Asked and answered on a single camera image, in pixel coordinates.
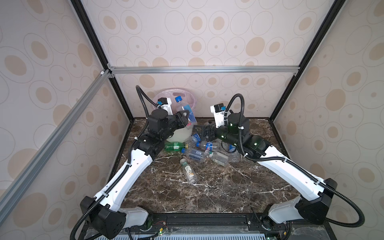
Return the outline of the clear square bottle green band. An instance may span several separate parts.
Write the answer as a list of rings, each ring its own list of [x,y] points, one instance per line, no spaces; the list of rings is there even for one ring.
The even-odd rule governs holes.
[[[230,157],[220,152],[212,152],[210,150],[205,151],[205,156],[211,159],[214,163],[225,167],[230,161]]]

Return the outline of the clear bottle pink label blue cap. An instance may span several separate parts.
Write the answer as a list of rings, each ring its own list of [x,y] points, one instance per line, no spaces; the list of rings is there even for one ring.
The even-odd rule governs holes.
[[[196,117],[195,117],[190,105],[186,101],[184,101],[181,96],[175,97],[175,100],[176,100],[176,110],[177,111],[188,110],[189,111],[189,121],[191,122],[192,125],[196,125],[197,120],[196,120]]]

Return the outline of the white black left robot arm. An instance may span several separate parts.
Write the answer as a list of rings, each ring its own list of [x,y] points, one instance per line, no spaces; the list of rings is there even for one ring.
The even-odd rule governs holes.
[[[131,144],[130,155],[118,172],[94,197],[84,197],[81,201],[83,215],[70,233],[71,240],[76,239],[84,221],[98,232],[91,237],[93,240],[100,236],[113,239],[121,230],[129,228],[129,219],[136,218],[140,210],[122,212],[120,209],[124,198],[142,172],[164,149],[165,141],[189,123],[188,110],[169,115],[167,110],[157,107],[149,113],[145,103],[149,97],[140,86],[136,86],[136,91],[146,114],[146,124]]]

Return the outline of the blue label white cap bottle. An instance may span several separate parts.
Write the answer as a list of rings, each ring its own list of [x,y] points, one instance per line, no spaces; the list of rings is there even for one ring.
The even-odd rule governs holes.
[[[238,163],[241,161],[241,155],[235,146],[229,145],[229,152],[230,152],[230,155],[232,156],[232,160],[231,160],[232,163]]]

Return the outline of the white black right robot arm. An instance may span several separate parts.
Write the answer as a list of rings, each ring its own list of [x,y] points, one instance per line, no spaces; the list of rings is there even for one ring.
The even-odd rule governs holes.
[[[306,220],[315,225],[329,222],[345,228],[361,227],[365,223],[363,211],[352,200],[337,191],[333,179],[324,180],[282,154],[264,138],[251,134],[250,120],[244,116],[245,101],[242,94],[235,94],[227,106],[211,106],[215,127],[213,139],[232,145],[245,159],[258,163],[277,174],[294,187],[300,195],[280,204],[270,204],[258,217],[263,227],[270,231],[275,225],[294,220]],[[343,223],[327,217],[334,196],[350,205],[358,214],[354,223]]]

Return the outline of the crane label white cap bottle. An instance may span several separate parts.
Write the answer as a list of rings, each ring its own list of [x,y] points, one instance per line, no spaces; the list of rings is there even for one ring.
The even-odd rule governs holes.
[[[187,182],[191,185],[196,184],[198,181],[198,177],[193,168],[188,164],[187,160],[181,159],[180,164]]]

